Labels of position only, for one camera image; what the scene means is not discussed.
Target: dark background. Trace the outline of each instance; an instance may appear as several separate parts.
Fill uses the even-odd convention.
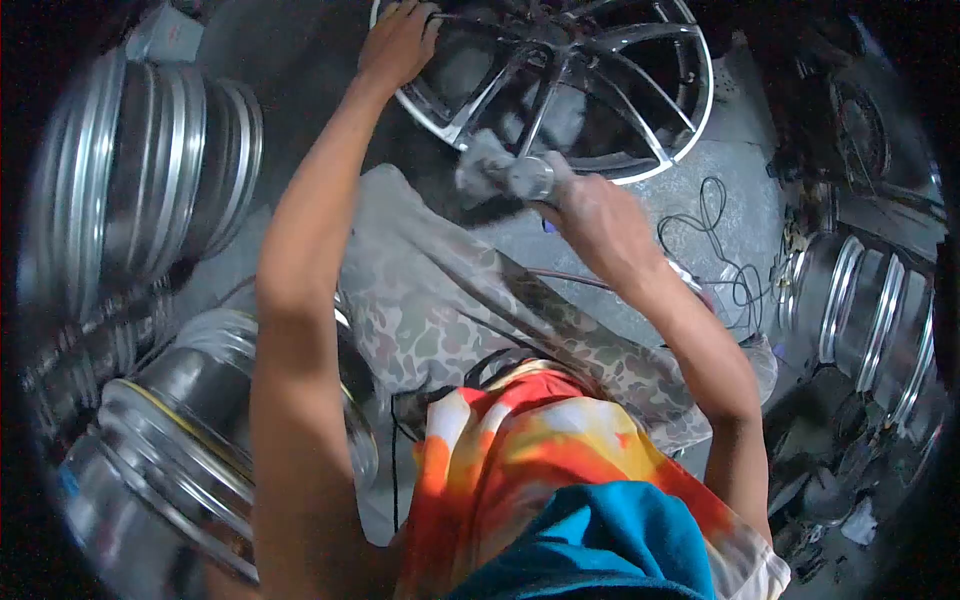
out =
[[[2,205],[2,517],[3,557],[0,561],[0,596],[5,598],[88,598],[103,592],[85,570],[79,550],[69,543],[54,517],[34,472],[29,426],[23,418],[16,385],[17,321],[14,314],[16,254],[21,233],[20,209],[34,148],[47,114],[70,69],[97,54],[122,34],[143,0],[95,2],[92,0],[5,0],[2,10],[3,140],[0,145]],[[704,23],[736,23],[751,18],[761,3],[701,3],[691,9]],[[958,9],[952,2],[847,3],[879,39],[900,74],[911,84],[917,108],[933,142],[942,169],[950,230],[960,231],[957,156],[960,156],[960,56],[957,42]],[[953,240],[943,248],[938,294],[956,298],[960,248]],[[941,309],[938,322],[955,333],[953,309]],[[956,373],[956,356],[941,352],[941,371]],[[941,354],[948,356],[943,360]],[[957,397],[953,387],[952,397]],[[943,455],[936,465],[925,498],[911,511],[906,524],[902,564],[891,569],[876,597],[955,597],[960,573],[960,447],[956,428],[946,432]]]

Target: tie-dye shirt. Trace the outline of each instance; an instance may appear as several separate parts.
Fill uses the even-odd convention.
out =
[[[790,570],[770,544],[588,381],[527,361],[487,390],[430,405],[396,598],[450,593],[575,484],[646,481],[680,498],[703,534],[717,598],[776,598]]]

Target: right arm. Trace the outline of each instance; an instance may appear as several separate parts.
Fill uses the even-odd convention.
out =
[[[561,160],[548,159],[566,183],[560,212],[541,212],[673,351],[713,428],[705,485],[770,541],[759,390],[746,355],[667,263],[637,198],[600,176],[575,177]]]

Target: left arm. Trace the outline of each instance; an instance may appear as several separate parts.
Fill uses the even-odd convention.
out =
[[[432,56],[431,10],[407,0],[384,12],[261,249],[251,429],[254,549],[268,598],[386,596],[396,582],[396,555],[367,543],[357,513],[333,294],[364,154],[390,96]]]

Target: sanding tool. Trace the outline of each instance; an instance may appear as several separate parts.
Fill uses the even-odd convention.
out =
[[[540,156],[510,154],[489,129],[475,133],[469,148],[460,156],[454,175],[457,188],[483,202],[495,196],[511,196],[527,203],[542,203],[561,211],[559,193],[574,177],[573,170],[559,155],[547,162]],[[544,221],[544,231],[555,230]],[[670,268],[695,294],[708,303],[697,280],[673,260]]]

